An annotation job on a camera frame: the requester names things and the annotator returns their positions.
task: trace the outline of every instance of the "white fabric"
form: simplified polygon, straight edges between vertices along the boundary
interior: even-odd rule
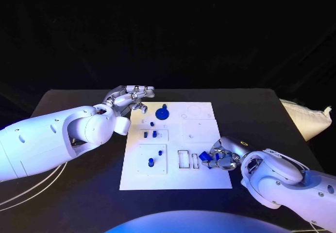
[[[289,112],[290,118],[295,121],[303,138],[306,141],[309,141],[332,124],[332,108],[328,107],[325,111],[315,111],[292,101],[283,99],[280,99],[280,101]]]

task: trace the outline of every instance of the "blue disc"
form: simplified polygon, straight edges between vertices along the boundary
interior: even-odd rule
[[[159,120],[166,120],[168,117],[169,117],[168,106],[163,105],[163,108],[159,108],[159,109],[156,110],[156,118],[158,118]]]

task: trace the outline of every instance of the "circular hole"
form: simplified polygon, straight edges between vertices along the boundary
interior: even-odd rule
[[[334,188],[331,185],[328,186],[328,191],[329,191],[329,193],[332,193],[332,194],[335,193],[335,188]]]

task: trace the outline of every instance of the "white robotic arm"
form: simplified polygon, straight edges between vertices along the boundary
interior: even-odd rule
[[[241,184],[264,206],[272,209],[287,206],[308,222],[336,232],[335,176],[309,170],[272,149],[254,151],[231,137],[223,137],[214,144],[210,154],[217,153],[220,160],[205,160],[202,164],[224,170],[241,165]]]
[[[0,131],[0,181],[48,171],[104,144],[113,132],[127,135],[132,109],[148,107],[153,86],[119,86],[103,104],[68,109],[8,126]]]

